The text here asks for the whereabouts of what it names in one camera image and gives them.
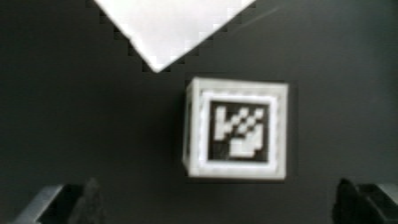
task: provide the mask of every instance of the dark background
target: dark background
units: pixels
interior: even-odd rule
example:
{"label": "dark background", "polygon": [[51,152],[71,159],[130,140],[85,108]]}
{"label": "dark background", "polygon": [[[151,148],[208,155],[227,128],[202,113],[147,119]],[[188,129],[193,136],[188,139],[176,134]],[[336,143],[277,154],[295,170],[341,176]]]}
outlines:
{"label": "dark background", "polygon": [[[101,183],[108,223],[332,223],[336,185],[398,183],[398,2],[257,0],[153,74],[96,5],[0,1],[0,223]],[[192,76],[291,83],[284,183],[186,178]]]}

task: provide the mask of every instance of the white block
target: white block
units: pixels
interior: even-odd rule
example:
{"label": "white block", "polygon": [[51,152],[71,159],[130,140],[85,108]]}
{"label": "white block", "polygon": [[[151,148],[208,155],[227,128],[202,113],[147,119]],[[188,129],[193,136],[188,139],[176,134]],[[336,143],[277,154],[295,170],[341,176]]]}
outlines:
{"label": "white block", "polygon": [[288,84],[193,78],[183,151],[190,177],[284,179],[286,116]]}

